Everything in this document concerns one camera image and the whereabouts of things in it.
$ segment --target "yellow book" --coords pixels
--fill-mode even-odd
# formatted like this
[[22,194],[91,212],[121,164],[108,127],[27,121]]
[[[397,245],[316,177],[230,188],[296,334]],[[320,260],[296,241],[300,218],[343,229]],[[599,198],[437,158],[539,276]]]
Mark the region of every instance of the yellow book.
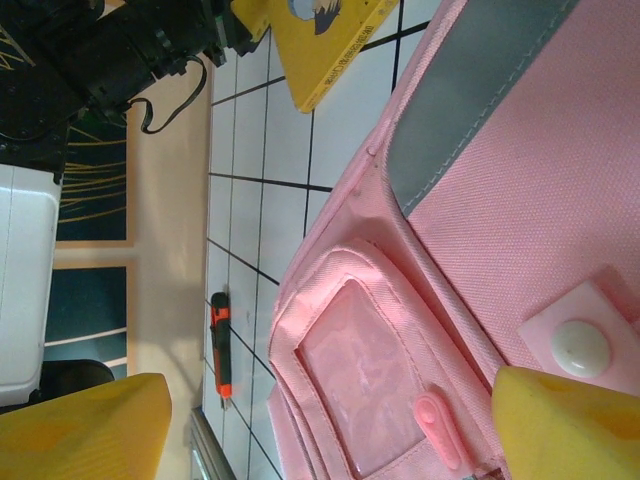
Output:
[[233,0],[231,11],[258,43],[269,28],[268,0]]
[[269,0],[269,20],[296,107],[315,108],[398,0]]

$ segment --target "black object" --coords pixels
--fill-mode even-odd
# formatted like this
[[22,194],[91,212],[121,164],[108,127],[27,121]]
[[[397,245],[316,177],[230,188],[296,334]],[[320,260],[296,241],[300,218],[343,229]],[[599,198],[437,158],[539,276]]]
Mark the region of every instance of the black object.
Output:
[[[219,66],[227,46],[255,50],[230,1],[127,0],[102,16],[104,0],[0,0],[0,29],[25,59],[0,71],[0,163],[61,174],[69,124],[85,110],[121,122],[133,97],[184,74],[197,54]],[[169,121],[204,88],[202,66],[200,85]],[[146,102],[142,130],[156,133],[168,122],[149,130]]]
[[231,305],[225,292],[211,296],[211,341],[216,391],[224,409],[232,395],[231,384]]
[[29,402],[0,407],[0,415],[113,381],[111,369],[95,360],[43,362],[40,387],[31,393]]

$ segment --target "fabric seam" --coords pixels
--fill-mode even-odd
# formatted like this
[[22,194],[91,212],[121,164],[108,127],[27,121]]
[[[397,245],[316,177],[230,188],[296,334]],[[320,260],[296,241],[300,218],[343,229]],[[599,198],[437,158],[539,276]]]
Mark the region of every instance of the fabric seam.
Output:
[[[315,268],[313,268],[312,273],[305,279],[305,281],[302,282],[302,284],[303,285],[307,284],[313,277],[315,277],[323,269],[323,267],[326,266],[326,263],[327,263],[327,260],[329,259],[329,257],[332,257],[332,256],[334,256],[336,254],[347,254],[347,255],[353,256],[358,261],[363,262],[366,265],[367,268],[370,268],[370,269],[373,269],[373,270],[381,270],[380,268],[376,268],[376,266],[378,265],[379,267],[382,267],[382,265],[379,265],[375,260],[371,259],[369,252],[364,252],[364,251],[358,250],[357,247],[358,247],[357,244],[356,245],[354,245],[354,244],[341,245],[341,246],[338,246],[337,248],[334,248],[334,249],[330,250],[329,252],[327,252],[325,255],[323,255],[321,257],[322,260],[320,262],[318,262],[318,264],[315,266]],[[388,261],[387,257],[384,255],[383,252],[380,252],[375,247],[373,247],[373,248],[374,248],[375,252],[377,252],[377,253],[379,253],[381,255],[381,259],[382,259],[381,263],[385,263],[385,261]],[[398,273],[402,278],[405,278],[404,275],[401,272],[398,272]],[[390,330],[393,332],[394,337],[396,337],[398,339],[398,341],[402,345],[402,349],[404,350],[405,354],[408,357],[407,358],[408,365],[413,370],[414,374],[418,377],[422,387],[424,387],[426,385],[425,380],[422,378],[422,375],[420,373],[420,369],[417,368],[417,365],[415,363],[413,355],[411,355],[411,349],[408,348],[407,345],[404,343],[402,335],[400,335],[400,333],[396,330],[395,325],[393,325],[393,322],[391,322],[389,320],[389,318],[380,309],[380,306],[379,306],[378,302],[374,298],[375,296],[370,291],[368,286],[363,282],[362,279],[360,279],[360,278],[358,278],[358,277],[356,277],[356,276],[354,276],[352,274],[348,274],[347,273],[347,274],[341,276],[341,278],[334,284],[333,288],[331,288],[327,292],[324,300],[322,302],[320,302],[320,304],[318,304],[317,307],[313,310],[314,313],[310,316],[309,321],[306,323],[306,326],[303,329],[303,333],[302,333],[301,336],[304,337],[308,333],[308,331],[313,326],[313,324],[316,323],[317,319],[322,314],[322,312],[331,303],[331,301],[333,300],[333,298],[335,297],[337,292],[340,291],[344,287],[344,285],[350,280],[355,281],[360,286],[360,288],[363,289],[363,291],[366,293],[367,297],[369,298],[369,301],[371,302],[372,306],[378,312],[378,315],[380,315],[380,317],[383,319],[383,321],[387,325],[387,327],[390,328]],[[395,285],[393,284],[393,282],[385,282],[383,280],[383,283],[387,286],[387,289],[388,289],[387,291],[396,299],[396,301],[399,302],[400,304],[404,304],[404,302],[401,301],[400,296],[398,295],[398,292],[396,292]],[[431,347],[429,347],[429,344],[426,341],[425,336],[424,336],[424,334],[423,334],[423,332],[422,332],[422,330],[420,328],[417,329],[417,333],[421,338],[421,343],[422,343],[423,347],[428,349],[431,352],[431,354],[434,356],[434,358],[435,358],[440,370],[443,371],[443,372],[446,372],[446,369],[442,366],[442,363],[440,361],[439,356],[433,351],[433,349]],[[323,423],[328,427],[329,434],[331,435],[331,438],[332,438],[335,446],[337,447],[338,452],[340,452],[340,457],[343,460],[344,467],[346,468],[346,470],[348,472],[350,472],[350,474],[352,474],[351,473],[351,468],[349,466],[349,462],[345,457],[347,452],[345,451],[344,445],[342,444],[342,442],[341,442],[341,440],[340,440],[340,438],[338,436],[338,432],[335,431],[336,428],[334,426],[333,421],[330,418],[330,415],[329,415],[329,413],[327,411],[326,405],[323,402],[323,400],[321,399],[321,397],[319,395],[319,392],[316,390],[315,385],[313,384],[313,382],[309,378],[308,372],[305,370],[305,368],[303,367],[303,365],[300,363],[299,359],[297,358],[297,355],[295,354],[295,350],[296,349],[294,349],[290,354],[291,363],[293,365],[295,365],[296,370],[298,371],[298,373],[302,377],[302,381],[304,381],[307,384],[307,387],[308,387],[309,391],[312,393],[314,401],[320,406],[321,415],[323,417]],[[449,382],[450,382],[452,388],[454,389],[456,395],[458,396],[458,398],[460,400],[462,400],[463,397],[460,394],[457,386],[455,385],[455,382],[451,381],[451,379],[449,379]],[[300,407],[299,411],[302,414],[302,416],[304,417],[305,416],[305,414],[303,413],[304,410]],[[484,438],[484,441],[487,443],[487,445],[489,445],[489,442],[487,441],[486,437],[484,436],[484,432],[483,432],[482,428],[480,428],[480,426],[478,425],[478,422],[477,422],[476,418],[473,415],[471,415],[471,413],[469,413],[469,416],[472,418],[472,420],[473,420],[474,424],[476,425],[476,428],[478,429],[478,431],[482,434],[482,436]],[[381,475],[384,475],[384,474],[388,473],[389,469],[393,469],[393,468],[401,465],[408,458],[412,457],[415,453],[417,453],[415,451],[415,449],[419,449],[421,443],[422,443],[422,441],[419,442],[418,444],[416,444],[412,449],[410,449],[404,455],[396,458],[395,460],[393,460],[389,464],[381,467],[380,470],[378,470],[376,472],[373,472],[370,476],[367,476],[366,478],[367,479],[372,479],[372,480],[376,479],[376,478],[379,478]]]
[[451,154],[447,157],[447,159],[440,165],[440,168],[438,169],[438,171],[435,173],[435,175],[433,176],[433,178],[423,187],[420,189],[420,191],[412,198],[410,199],[403,207],[402,207],[402,213],[405,214],[406,216],[406,210],[408,208],[410,208],[411,206],[413,206],[417,200],[420,199],[420,197],[423,196],[423,194],[429,189],[429,187],[431,187],[439,178],[442,177],[442,175],[444,174],[444,170],[446,167],[449,166],[449,163],[451,163],[451,160],[453,160],[453,157],[458,153],[458,151],[460,150],[460,148],[462,147],[462,145],[465,143],[465,141],[469,138],[469,136],[474,133],[477,128],[478,125],[480,124],[480,122],[482,121],[482,119],[484,118],[484,116],[487,114],[487,112],[489,111],[489,109],[496,103],[496,101],[502,97],[502,93],[504,92],[505,88],[507,86],[509,86],[510,84],[513,83],[513,80],[516,76],[516,74],[518,72],[520,72],[520,70],[522,69],[522,67],[524,66],[527,58],[531,57],[531,55],[533,55],[533,52],[535,51],[536,48],[538,48],[538,46],[540,45],[540,43],[542,42],[542,40],[544,39],[544,37],[549,33],[549,31],[554,27],[554,25],[556,24],[558,18],[560,17],[560,15],[567,9],[567,6],[569,5],[569,3],[571,3],[572,0],[566,0],[564,4],[562,4],[562,6],[560,7],[560,9],[558,10],[558,12],[556,13],[556,15],[551,19],[551,21],[549,22],[549,24],[547,25],[547,28],[545,28],[545,30],[540,34],[540,36],[537,38],[537,40],[533,43],[533,45],[531,46],[531,48],[529,49],[529,51],[527,51],[523,56],[522,59],[520,60],[520,63],[516,66],[516,68],[511,72],[511,75],[509,75],[509,77],[507,78],[507,80],[505,81],[505,83],[498,89],[498,91],[495,93],[495,95],[493,96],[493,98],[491,99],[491,101],[487,104],[487,106],[484,108],[484,110],[482,110],[482,112],[480,112],[480,115],[478,115],[478,118],[476,119],[475,123],[471,126],[471,128],[469,128],[469,130],[467,131],[467,133],[462,137],[462,139],[460,140],[460,142],[458,143],[458,145],[456,146],[456,148],[453,150],[453,152],[451,152]]

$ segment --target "pink fabric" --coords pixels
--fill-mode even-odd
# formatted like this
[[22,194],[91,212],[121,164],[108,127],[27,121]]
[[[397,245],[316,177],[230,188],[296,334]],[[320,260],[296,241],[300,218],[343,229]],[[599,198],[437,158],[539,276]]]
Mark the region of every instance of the pink fabric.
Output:
[[269,354],[288,413],[272,419],[283,463],[302,451],[317,478],[449,479],[407,416],[433,386],[476,475],[508,478],[488,398],[505,361],[538,367],[518,326],[588,278],[640,313],[640,3],[583,0],[402,217],[386,152],[465,3],[441,5],[280,288]]
[[638,18],[580,2],[409,218],[509,364],[538,367],[516,329],[591,277],[640,315]]
[[373,245],[355,240],[321,256],[275,322],[274,371],[295,392],[293,416],[321,439],[312,463],[329,478],[405,478],[413,462],[429,478],[449,478],[413,415],[434,386],[477,464],[501,454],[487,389]]

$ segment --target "book cover illustration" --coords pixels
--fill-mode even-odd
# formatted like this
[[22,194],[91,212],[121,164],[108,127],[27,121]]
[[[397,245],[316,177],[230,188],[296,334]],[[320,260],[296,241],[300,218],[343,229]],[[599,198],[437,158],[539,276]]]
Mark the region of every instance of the book cover illustration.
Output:
[[296,107],[311,112],[398,0],[269,0],[269,20]]

